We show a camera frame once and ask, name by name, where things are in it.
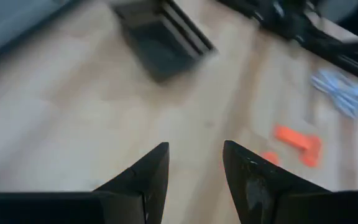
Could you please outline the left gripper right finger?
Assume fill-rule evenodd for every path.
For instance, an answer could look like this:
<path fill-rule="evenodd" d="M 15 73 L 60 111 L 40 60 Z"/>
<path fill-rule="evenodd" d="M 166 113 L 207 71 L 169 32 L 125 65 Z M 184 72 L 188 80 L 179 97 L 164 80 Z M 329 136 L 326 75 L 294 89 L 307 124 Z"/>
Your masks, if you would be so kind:
<path fill-rule="evenodd" d="M 283 195 L 328 192 L 232 140 L 224 142 L 223 163 L 241 224 L 273 224 Z"/>

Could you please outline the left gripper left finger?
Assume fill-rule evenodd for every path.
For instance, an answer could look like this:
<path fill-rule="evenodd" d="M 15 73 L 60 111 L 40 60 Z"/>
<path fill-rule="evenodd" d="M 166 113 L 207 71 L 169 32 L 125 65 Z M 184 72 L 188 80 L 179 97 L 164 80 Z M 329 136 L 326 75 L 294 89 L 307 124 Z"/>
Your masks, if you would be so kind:
<path fill-rule="evenodd" d="M 144 224 L 161 224 L 168 187 L 169 143 L 161 142 L 95 191 L 136 196 Z"/>

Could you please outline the orange eraser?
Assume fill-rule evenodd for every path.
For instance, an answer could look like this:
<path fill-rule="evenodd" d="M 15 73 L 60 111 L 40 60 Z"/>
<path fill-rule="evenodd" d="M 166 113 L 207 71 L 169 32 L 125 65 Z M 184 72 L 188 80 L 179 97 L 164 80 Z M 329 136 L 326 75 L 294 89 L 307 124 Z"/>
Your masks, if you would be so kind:
<path fill-rule="evenodd" d="M 307 150 L 311 147 L 311 142 L 307 135 L 295 131 L 289 127 L 277 125 L 274 128 L 273 133 L 276 139 L 293 147 L 302 150 Z"/>
<path fill-rule="evenodd" d="M 269 151 L 269 152 L 263 152 L 260 155 L 262 158 L 264 158 L 265 160 L 269 161 L 270 163 L 276 165 L 276 166 L 280 166 L 280 158 L 278 156 L 278 154 L 276 154 L 275 152 Z"/>
<path fill-rule="evenodd" d="M 321 145 L 319 137 L 307 136 L 301 148 L 300 161 L 308 167 L 317 167 L 321 158 Z"/>

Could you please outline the black plastic mesh basket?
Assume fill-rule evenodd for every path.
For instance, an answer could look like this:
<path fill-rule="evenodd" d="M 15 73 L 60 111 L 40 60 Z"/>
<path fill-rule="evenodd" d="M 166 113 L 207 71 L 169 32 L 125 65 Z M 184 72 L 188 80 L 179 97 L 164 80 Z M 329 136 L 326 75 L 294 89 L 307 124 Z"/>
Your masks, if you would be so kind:
<path fill-rule="evenodd" d="M 158 83 L 192 70 L 215 51 L 174 0 L 116 2 L 110 9 L 126 44 Z"/>

